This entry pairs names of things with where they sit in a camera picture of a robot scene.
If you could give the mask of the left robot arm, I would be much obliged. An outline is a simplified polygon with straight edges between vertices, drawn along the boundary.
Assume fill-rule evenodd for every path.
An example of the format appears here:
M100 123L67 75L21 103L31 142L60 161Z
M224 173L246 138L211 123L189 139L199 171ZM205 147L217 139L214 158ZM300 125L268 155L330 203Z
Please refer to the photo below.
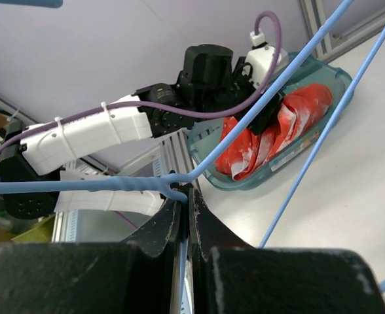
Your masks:
M255 44L231 63L232 51L201 44L185 52L174 84L154 84L113 103L48 124L13 123L0 147L4 183L59 181L64 164L115 145L158 138L197 122L241 119L261 97L288 55L267 43Z

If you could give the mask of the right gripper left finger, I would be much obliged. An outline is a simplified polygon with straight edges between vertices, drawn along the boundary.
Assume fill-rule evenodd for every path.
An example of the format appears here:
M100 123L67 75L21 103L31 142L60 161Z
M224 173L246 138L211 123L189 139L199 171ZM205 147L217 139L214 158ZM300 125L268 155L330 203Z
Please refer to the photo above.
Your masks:
M0 313L179 313L182 204L114 243L0 244Z

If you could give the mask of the light blue hanger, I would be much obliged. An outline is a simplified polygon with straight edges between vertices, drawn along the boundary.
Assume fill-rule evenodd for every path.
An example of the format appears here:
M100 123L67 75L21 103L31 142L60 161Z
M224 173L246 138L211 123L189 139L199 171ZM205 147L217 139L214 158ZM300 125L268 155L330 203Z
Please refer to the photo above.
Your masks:
M182 293L180 313L187 305L183 300L184 293L189 291L192 292L193 295L192 261L189 240L189 191L192 189L199 190L193 185L194 181L224 153L270 99L280 91L301 64L311 56L313 49L315 49L321 39L327 35L334 23L344 14L349 5L349 1L342 2L338 9L311 38L308 44L298 54L293 54L288 58L279 73L272 75L261 97L245 113L244 117L239 119L238 124L228 134L223 136L215 148L209 151L208 155L200 161L194 170L185 174L170 172L161 177L86 176L68 171L70 172L70 176L59 181L4 183L0 180L0 195L2 195L5 200L7 211L18 218L33 219L52 214L55 211L66 211L73 206L83 209L87 209L90 205L94 209L99 209L101 206L104 206L106 209L116 209L123 204L139 205L141 203L141 196L139 195L141 192L153 193L162 204L166 200L180 202L182 204L182 236L180 243ZM278 17L270 11L263 12L263 16L269 17L274 22L276 34L276 44L274 47L281 49L282 31ZM337 117L351 99L356 85L356 80L350 83L325 128L320 133L322 137L325 137L335 124ZM162 204L148 220L160 210ZM191 305L194 312L193 296Z

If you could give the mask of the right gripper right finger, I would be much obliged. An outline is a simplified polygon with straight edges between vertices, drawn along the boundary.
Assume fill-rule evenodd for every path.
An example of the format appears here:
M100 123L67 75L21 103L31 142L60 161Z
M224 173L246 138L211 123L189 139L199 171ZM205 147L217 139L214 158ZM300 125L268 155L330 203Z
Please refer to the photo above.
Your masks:
M189 191L195 313L385 313L369 265L346 249L258 249Z

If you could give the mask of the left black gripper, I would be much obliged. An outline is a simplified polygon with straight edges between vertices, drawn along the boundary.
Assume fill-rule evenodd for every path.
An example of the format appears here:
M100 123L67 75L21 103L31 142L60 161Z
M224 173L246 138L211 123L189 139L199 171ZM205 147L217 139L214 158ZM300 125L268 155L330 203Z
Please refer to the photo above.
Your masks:
M253 92L250 91L235 91L234 104L240 104L247 100ZM257 114L257 116L247 125L253 135L262 134L271 124L274 123L275 118L280 110L285 94L282 91L277 92L265 107Z

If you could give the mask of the orange white trousers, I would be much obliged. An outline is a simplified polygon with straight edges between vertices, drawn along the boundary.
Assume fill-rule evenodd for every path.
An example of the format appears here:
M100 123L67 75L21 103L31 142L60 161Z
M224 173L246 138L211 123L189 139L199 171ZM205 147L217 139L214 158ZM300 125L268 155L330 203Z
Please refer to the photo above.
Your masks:
M234 181L249 177L260 166L318 123L333 103L324 84L313 83L285 95L273 123L260 135L248 129L216 159L215 169Z

